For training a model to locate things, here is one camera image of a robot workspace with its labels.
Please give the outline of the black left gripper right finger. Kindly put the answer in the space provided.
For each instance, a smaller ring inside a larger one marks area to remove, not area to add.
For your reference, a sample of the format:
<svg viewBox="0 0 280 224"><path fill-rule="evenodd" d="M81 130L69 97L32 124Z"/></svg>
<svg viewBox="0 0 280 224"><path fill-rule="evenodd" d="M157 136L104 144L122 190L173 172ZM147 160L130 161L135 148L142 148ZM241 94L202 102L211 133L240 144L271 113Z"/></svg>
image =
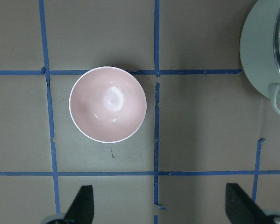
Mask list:
<svg viewBox="0 0 280 224"><path fill-rule="evenodd" d="M260 224L265 213L237 183L225 187L225 213L232 224Z"/></svg>

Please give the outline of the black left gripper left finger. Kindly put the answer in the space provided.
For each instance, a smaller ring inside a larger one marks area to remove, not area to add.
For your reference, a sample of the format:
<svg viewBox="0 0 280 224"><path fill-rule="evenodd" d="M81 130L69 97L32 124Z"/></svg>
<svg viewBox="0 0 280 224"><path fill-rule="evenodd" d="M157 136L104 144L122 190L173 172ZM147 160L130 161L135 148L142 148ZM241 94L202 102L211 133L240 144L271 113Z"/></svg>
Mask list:
<svg viewBox="0 0 280 224"><path fill-rule="evenodd" d="M91 224L93 221L93 187L80 188L64 216L66 224Z"/></svg>

